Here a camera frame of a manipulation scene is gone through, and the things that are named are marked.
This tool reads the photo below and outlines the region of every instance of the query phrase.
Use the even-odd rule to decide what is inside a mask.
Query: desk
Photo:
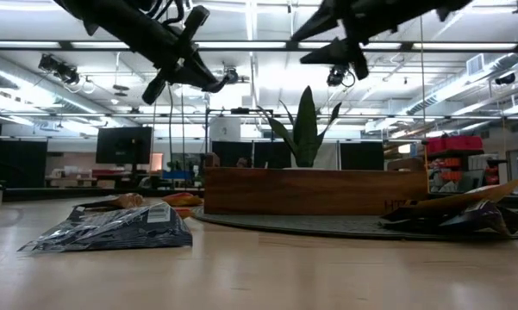
[[[0,310],[518,309],[518,241],[324,239],[187,219],[192,248],[16,252],[82,202],[0,209]]]
[[[96,186],[97,179],[95,177],[46,177],[46,187],[92,187]]]

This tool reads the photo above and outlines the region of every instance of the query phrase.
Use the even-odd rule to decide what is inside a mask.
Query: pipe
[[[42,90],[48,93],[50,96],[55,96],[56,98],[60,98],[61,100],[68,102],[77,108],[80,108],[89,113],[112,113],[113,111],[102,107],[101,105],[94,103],[81,95],[73,94],[70,91],[64,89],[60,85],[57,85],[47,79],[42,79],[42,77],[30,72],[26,69],[23,69],[17,65],[14,65],[12,62],[3,59],[0,57],[0,76],[2,78],[6,78],[17,84],[19,88],[23,85],[35,85],[32,88],[37,90]],[[127,126],[136,126],[137,123],[125,119],[125,118],[115,118],[115,121],[119,122],[122,125]]]
[[[466,114],[466,113],[470,113],[470,112],[472,112],[474,110],[480,109],[480,108],[482,108],[484,106],[487,106],[489,104],[492,104],[492,103],[495,103],[495,102],[500,102],[504,98],[507,98],[507,97],[510,97],[510,96],[516,96],[517,94],[518,94],[518,87],[513,89],[513,90],[508,90],[506,92],[503,92],[503,93],[498,94],[496,96],[493,96],[491,98],[483,100],[481,102],[474,103],[474,104],[472,104],[469,107],[462,108],[462,109],[454,112],[454,115],[463,115],[463,114]],[[414,134],[425,133],[425,132],[428,132],[431,129],[433,129],[435,126],[448,125],[448,124],[450,124],[452,122],[453,121],[434,121],[434,122],[428,123],[427,125],[420,126],[420,127],[416,128],[416,129],[409,130],[405,134],[399,134],[398,138],[400,139],[400,138],[408,137],[408,136],[414,135]]]
[[[467,70],[456,74],[445,81],[436,84],[429,94],[423,97],[423,94],[412,99],[407,107],[401,109],[397,115],[414,115],[415,113],[433,106],[437,103],[444,102],[446,99],[460,94],[471,87],[482,83],[488,79],[496,78],[509,71],[518,65],[518,53],[508,53],[502,57],[497,58],[497,55],[485,54],[485,63],[489,63],[484,68],[470,76]],[[366,124],[366,131],[373,131],[386,128],[394,124],[394,119],[387,119],[382,121],[374,121]]]

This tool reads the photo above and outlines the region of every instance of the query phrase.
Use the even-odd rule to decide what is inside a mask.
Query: computer monitor
[[[149,164],[151,127],[100,128],[97,164]]]

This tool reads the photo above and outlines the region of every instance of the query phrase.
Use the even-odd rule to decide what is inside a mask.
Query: ceiling camera
[[[80,82],[80,75],[77,73],[77,67],[68,65],[61,59],[52,54],[44,54],[41,57],[41,62],[38,64],[39,69],[45,73],[52,73],[59,78],[61,82],[67,85],[76,85]]]

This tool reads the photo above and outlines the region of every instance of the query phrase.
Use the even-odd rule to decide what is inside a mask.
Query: ceiling duct
[[[55,96],[57,99],[62,99],[66,103],[70,103],[77,108],[80,108],[88,113],[111,113],[110,110],[102,107],[99,104],[96,104],[81,95],[73,94],[69,90],[50,82],[46,79],[42,79],[42,77],[23,69],[13,63],[9,62],[6,59],[0,57],[0,77],[9,80],[11,83],[17,85],[17,89],[22,87],[23,84],[28,85],[37,85],[31,88],[44,90],[49,93],[50,96]],[[124,118],[115,118],[117,122],[122,125],[134,126],[136,123],[124,119]]]
[[[518,65],[518,53],[508,53],[504,56],[494,54],[481,54],[467,62],[467,68],[462,72],[433,86],[423,98],[423,94],[410,100],[406,108],[397,115],[414,115],[432,105],[444,102],[471,87],[491,78],[498,78],[505,72]],[[394,124],[394,119],[371,121],[366,124],[366,132],[385,129]]]

